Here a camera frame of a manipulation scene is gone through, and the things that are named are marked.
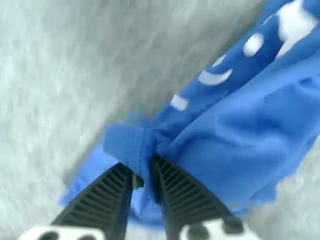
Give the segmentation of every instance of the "gray floor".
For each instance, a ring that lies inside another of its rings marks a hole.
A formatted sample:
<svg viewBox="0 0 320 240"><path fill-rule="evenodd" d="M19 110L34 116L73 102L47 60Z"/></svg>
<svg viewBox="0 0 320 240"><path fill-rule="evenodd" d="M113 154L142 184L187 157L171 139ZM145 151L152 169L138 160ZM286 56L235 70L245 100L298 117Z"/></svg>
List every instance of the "gray floor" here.
<svg viewBox="0 0 320 240"><path fill-rule="evenodd" d="M248 29L264 0L0 0L0 240L46 224L106 122L156 111ZM265 240L320 238L320 144L252 213ZM130 228L129 239L161 238Z"/></svg>

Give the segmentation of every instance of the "blue cloth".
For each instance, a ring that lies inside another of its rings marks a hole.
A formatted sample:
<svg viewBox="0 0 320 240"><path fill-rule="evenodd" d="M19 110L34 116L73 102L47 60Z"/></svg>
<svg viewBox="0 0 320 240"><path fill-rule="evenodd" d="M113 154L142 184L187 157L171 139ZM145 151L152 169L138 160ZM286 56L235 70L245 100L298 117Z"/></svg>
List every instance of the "blue cloth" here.
<svg viewBox="0 0 320 240"><path fill-rule="evenodd" d="M155 118L109 125L61 204L120 161L145 182L133 192L130 220L161 228L148 168L154 153L185 169L237 215L275 201L276 185L295 173L320 131L319 24L277 56L295 38L280 35L290 27L283 29L278 10L299 2L299 10L319 21L318 0L272 0L257 25Z"/></svg>

